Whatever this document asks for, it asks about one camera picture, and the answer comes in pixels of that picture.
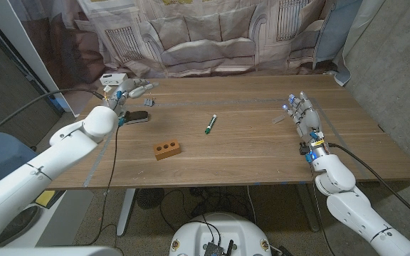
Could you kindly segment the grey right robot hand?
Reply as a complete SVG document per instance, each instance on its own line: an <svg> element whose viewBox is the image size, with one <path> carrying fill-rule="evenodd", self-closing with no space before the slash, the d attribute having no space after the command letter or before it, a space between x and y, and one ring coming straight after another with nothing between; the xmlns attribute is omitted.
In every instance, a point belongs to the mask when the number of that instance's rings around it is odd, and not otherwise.
<svg viewBox="0 0 410 256"><path fill-rule="evenodd" d="M288 104L283 105L283 109L292 118L297 127L297 133L302 140L300 142L300 154L304 155L309 163L321 156L328 155L319 114L307 95L303 91L300 92L298 97L290 94Z"/></svg>

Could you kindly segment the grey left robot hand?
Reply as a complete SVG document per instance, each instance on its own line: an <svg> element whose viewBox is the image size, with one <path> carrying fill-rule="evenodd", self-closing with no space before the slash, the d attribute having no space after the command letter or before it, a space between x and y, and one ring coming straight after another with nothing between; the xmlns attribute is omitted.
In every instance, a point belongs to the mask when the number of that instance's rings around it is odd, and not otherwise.
<svg viewBox="0 0 410 256"><path fill-rule="evenodd" d="M126 100L141 97L146 91L158 86L158 82L149 82L145 79L127 79L102 101L102 105L112 109L117 116L121 116L125 111Z"/></svg>

